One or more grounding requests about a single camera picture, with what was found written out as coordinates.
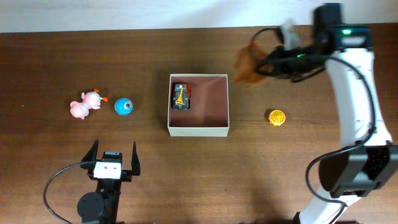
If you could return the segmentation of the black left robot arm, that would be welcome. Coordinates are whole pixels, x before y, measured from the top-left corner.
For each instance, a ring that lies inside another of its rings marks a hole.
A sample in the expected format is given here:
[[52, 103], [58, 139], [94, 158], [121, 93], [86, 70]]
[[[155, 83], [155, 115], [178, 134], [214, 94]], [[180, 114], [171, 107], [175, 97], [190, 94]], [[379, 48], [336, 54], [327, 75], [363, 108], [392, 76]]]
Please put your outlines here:
[[82, 223], [116, 223], [119, 197], [123, 182], [131, 182], [134, 176], [141, 174], [141, 165], [137, 155], [136, 143], [132, 147], [131, 169], [122, 168], [123, 154], [106, 151], [97, 159], [99, 141], [81, 160], [80, 167], [87, 171], [91, 180], [97, 181], [96, 190], [84, 194], [77, 205]]

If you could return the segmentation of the yellow ball toy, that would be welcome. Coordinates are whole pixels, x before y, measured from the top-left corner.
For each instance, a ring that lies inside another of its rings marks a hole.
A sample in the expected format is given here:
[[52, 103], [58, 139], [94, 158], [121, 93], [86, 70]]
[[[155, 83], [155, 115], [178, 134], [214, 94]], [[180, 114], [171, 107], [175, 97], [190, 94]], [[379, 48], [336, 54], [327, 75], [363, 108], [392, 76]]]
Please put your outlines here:
[[281, 110], [272, 110], [269, 114], [269, 122], [273, 126], [281, 126], [285, 123], [286, 115]]

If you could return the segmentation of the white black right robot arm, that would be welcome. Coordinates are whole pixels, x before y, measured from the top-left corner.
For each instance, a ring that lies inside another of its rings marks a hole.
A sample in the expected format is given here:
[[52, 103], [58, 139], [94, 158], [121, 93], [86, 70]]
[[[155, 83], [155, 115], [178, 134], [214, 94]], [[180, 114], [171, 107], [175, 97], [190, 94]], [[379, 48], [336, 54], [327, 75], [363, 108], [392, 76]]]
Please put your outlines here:
[[340, 122], [340, 148], [313, 160], [319, 166], [320, 187], [293, 222], [335, 223], [397, 171], [397, 146], [384, 123], [374, 84], [371, 33], [367, 26], [344, 23], [338, 3], [314, 10], [311, 45], [299, 45], [290, 21], [274, 30], [280, 45], [256, 59], [255, 72], [294, 83], [327, 72]]

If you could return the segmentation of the grey toy car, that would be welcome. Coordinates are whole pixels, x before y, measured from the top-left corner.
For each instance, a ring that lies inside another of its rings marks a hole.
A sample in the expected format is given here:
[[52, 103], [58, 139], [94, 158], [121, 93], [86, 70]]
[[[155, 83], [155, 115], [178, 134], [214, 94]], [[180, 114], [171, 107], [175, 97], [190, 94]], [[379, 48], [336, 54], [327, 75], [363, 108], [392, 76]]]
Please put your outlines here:
[[191, 89], [188, 84], [178, 83], [174, 86], [172, 108], [175, 110], [190, 109]]

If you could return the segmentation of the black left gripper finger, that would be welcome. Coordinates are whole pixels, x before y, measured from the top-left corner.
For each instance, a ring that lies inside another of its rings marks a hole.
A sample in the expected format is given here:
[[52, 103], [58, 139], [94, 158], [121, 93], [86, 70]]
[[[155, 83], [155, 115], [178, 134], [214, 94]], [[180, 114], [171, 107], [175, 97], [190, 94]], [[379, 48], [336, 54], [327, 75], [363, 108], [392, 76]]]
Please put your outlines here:
[[99, 141], [96, 139], [90, 150], [83, 156], [83, 159], [81, 160], [83, 166], [92, 166], [95, 164], [98, 153], [98, 145]]
[[134, 141], [132, 147], [132, 159], [131, 159], [131, 170], [133, 176], [140, 176], [141, 174], [141, 164], [137, 155], [136, 142]]

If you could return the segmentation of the brown plush toy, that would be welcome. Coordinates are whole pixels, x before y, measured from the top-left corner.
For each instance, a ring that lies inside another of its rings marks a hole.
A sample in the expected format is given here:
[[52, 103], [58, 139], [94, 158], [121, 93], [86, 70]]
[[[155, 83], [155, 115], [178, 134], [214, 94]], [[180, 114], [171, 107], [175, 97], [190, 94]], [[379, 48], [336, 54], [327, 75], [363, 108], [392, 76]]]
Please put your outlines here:
[[252, 88], [263, 84], [266, 80], [266, 76], [255, 72], [255, 68], [259, 64], [257, 59], [266, 58], [267, 56], [268, 54], [259, 48], [256, 41], [241, 48], [237, 52], [233, 63], [233, 81], [245, 88]]

